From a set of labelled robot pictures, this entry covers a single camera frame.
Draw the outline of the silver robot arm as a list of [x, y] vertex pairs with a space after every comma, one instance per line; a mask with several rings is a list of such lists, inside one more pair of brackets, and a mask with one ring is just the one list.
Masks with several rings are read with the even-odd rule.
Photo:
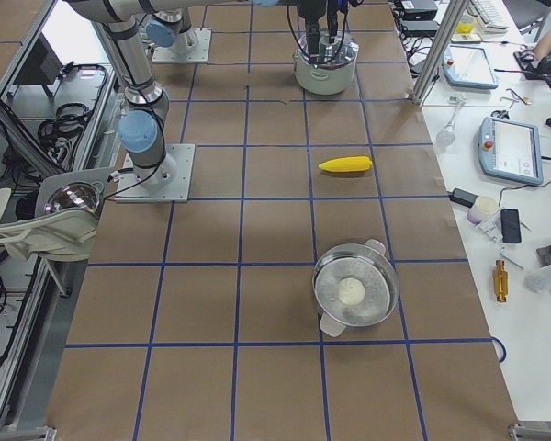
[[118, 139], [132, 161], [133, 182], [119, 187], [125, 198], [136, 190], [143, 199], [167, 191], [176, 180], [178, 162], [164, 139], [169, 96], [155, 79], [141, 38], [139, 18], [149, 15], [153, 30], [148, 38], [161, 47], [173, 47], [181, 35], [191, 34], [188, 9], [210, 6], [210, 1], [71, 1], [70, 7], [89, 20], [105, 47], [108, 59], [124, 87], [129, 110], [120, 117]]
[[[292, 5], [296, 6], [298, 17], [304, 21], [305, 31], [299, 35], [291, 17], [287, 17], [297, 46], [296, 57], [308, 65], [325, 69], [335, 69], [354, 60], [358, 46], [347, 32], [346, 20], [339, 19], [339, 15], [348, 15], [347, 1], [284, 1], [282, 4], [287, 14]], [[208, 60], [212, 31], [194, 28], [186, 8], [152, 13], [144, 31], [154, 63]]]

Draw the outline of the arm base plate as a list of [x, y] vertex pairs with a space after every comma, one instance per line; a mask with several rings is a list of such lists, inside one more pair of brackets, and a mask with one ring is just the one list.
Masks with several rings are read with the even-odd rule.
[[187, 202], [195, 159], [194, 144], [167, 144], [166, 156], [160, 167], [151, 178], [151, 170], [135, 168], [130, 156], [126, 153], [124, 168], [132, 171], [118, 177], [116, 202], [153, 203], [153, 202]]
[[211, 28], [191, 28], [180, 33], [170, 47], [156, 46], [152, 62], [157, 64], [205, 63], [208, 61]]

